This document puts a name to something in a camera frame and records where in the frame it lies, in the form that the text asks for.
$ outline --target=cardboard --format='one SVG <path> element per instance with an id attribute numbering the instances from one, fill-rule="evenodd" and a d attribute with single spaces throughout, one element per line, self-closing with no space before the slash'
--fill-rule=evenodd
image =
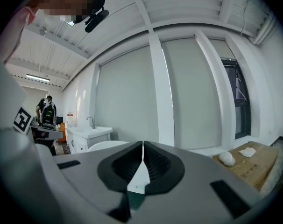
<path id="1" fill-rule="evenodd" d="M 247 147 L 252 147 L 256 150 L 256 153 L 250 158 L 246 158 L 238 153 L 238 151 Z M 213 156 L 213 159 L 260 191 L 277 159 L 278 149 L 249 142 L 231 150 L 230 153 L 236 160 L 233 167 L 223 165 L 218 155 Z"/>

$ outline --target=white sink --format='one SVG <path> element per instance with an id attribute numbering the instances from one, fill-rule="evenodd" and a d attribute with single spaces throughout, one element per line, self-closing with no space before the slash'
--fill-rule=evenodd
<path id="1" fill-rule="evenodd" d="M 83 137 L 85 139 L 92 139 L 98 136 L 102 136 L 113 131 L 112 128 L 107 127 L 95 127 L 94 129 L 91 126 L 87 127 L 70 127 L 66 128 L 70 133 Z"/>

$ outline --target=ceiling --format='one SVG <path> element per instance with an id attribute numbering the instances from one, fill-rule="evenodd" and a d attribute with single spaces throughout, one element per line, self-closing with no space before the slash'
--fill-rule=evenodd
<path id="1" fill-rule="evenodd" d="M 143 31 L 181 23 L 212 24 L 241 31 L 248 0 L 106 0 L 109 16 L 91 33 L 84 23 L 73 27 L 58 17 L 39 11 L 24 29 L 21 45 L 7 69 L 18 80 L 26 74 L 50 79 L 50 86 L 64 89 L 93 58 L 116 43 Z M 262 0 L 249 0 L 244 33 L 256 38 L 270 10 Z M 46 29 L 46 35 L 40 34 Z"/>

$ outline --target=gray floor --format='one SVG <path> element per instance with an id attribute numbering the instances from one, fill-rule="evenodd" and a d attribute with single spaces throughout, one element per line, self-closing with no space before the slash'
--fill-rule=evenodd
<path id="1" fill-rule="evenodd" d="M 277 141 L 274 144 L 274 147 L 279 149 L 278 157 L 266 182 L 261 188 L 260 194 L 262 197 L 268 195 L 272 191 L 283 173 L 283 141 Z"/>

